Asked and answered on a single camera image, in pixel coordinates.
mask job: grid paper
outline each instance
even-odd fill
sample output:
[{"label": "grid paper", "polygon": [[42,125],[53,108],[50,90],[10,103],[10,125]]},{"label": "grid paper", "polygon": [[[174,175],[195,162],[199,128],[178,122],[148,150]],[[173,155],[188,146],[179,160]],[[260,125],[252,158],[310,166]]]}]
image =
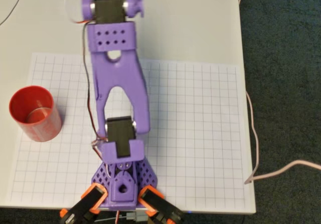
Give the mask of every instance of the grid paper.
[{"label": "grid paper", "polygon": [[[87,57],[90,78],[92,71]],[[141,60],[149,94],[150,132],[145,155],[158,190],[185,211],[253,211],[244,120],[236,66]],[[90,186],[100,160],[87,112],[87,80],[80,55],[34,53],[29,84],[47,88],[63,118],[51,141],[31,141],[19,131],[8,205],[72,207]],[[97,125],[94,88],[91,106]],[[106,118],[132,115],[120,87],[112,89]]]}]

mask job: dark carpet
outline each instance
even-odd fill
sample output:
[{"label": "dark carpet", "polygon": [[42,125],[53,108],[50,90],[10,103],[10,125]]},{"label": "dark carpet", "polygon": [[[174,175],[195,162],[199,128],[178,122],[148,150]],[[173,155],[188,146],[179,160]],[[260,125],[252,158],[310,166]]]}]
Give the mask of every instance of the dark carpet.
[{"label": "dark carpet", "polygon": [[[321,0],[242,0],[241,24],[246,86],[260,139],[257,174],[295,159],[321,163]],[[251,142],[255,153],[253,136]],[[320,184],[321,172],[303,166],[257,181],[257,213],[247,215],[244,224],[321,223]],[[189,214],[185,223],[241,224],[242,219]],[[58,221],[56,210],[0,208],[0,223]]]}]

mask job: red wire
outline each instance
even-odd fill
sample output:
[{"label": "red wire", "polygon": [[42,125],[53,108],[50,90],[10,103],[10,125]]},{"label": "red wire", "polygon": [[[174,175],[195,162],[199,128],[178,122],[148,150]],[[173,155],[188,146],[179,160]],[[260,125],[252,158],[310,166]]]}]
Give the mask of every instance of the red wire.
[{"label": "red wire", "polygon": [[117,223],[118,223],[118,220],[119,220],[119,211],[117,211],[117,213],[116,213],[115,224],[117,224]]}]

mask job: red cup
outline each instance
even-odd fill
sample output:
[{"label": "red cup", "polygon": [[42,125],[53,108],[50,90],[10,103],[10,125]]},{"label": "red cup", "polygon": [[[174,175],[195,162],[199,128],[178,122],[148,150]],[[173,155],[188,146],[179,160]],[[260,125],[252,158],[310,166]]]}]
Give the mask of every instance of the red cup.
[{"label": "red cup", "polygon": [[53,139],[61,130],[61,118],[52,95],[43,87],[27,86],[11,98],[9,110],[30,139],[44,142]]}]

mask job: purple 3d printed bracket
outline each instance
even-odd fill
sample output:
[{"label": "purple 3d printed bracket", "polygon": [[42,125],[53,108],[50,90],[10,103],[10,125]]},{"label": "purple 3d printed bracket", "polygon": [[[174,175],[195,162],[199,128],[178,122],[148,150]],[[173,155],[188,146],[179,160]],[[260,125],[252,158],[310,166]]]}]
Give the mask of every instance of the purple 3d printed bracket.
[{"label": "purple 3d printed bracket", "polygon": [[[94,0],[82,0],[85,20],[94,18]],[[124,0],[123,8],[128,17],[141,12],[142,0]],[[89,24],[88,45],[91,53],[99,131],[106,136],[104,108],[111,89],[123,88],[132,106],[136,133],[149,132],[149,107],[145,80],[136,54],[134,22]],[[110,59],[108,51],[120,50],[121,56]],[[146,158],[142,140],[129,140],[130,156],[118,158],[115,142],[101,143],[103,163],[92,182],[104,185],[108,197],[101,207],[113,210],[133,209],[137,206],[138,191],[146,185],[156,187],[157,178]]]},{"label": "purple 3d printed bracket", "polygon": [[[117,175],[115,174],[116,168],[121,170]],[[133,178],[130,179],[128,176],[126,176],[125,180],[120,179],[119,177],[130,168],[132,168],[132,171],[136,173],[135,175],[132,175]],[[151,185],[155,188],[157,187],[157,177],[146,158],[136,162],[109,164],[108,171],[110,178],[107,174],[105,164],[102,163],[91,180],[92,182],[96,182],[105,186],[108,191],[108,197],[100,207],[108,207],[110,210],[126,210],[133,206],[142,207],[140,204],[137,204],[137,195],[140,190],[147,185]],[[128,190],[130,190],[130,192],[126,196],[127,201],[119,201],[119,199],[123,198],[124,196],[122,193],[124,190],[120,188],[124,182],[126,182],[126,185],[128,186],[131,185],[130,187],[126,187],[128,188],[127,192]],[[119,197],[118,201],[113,201],[115,197]]]}]

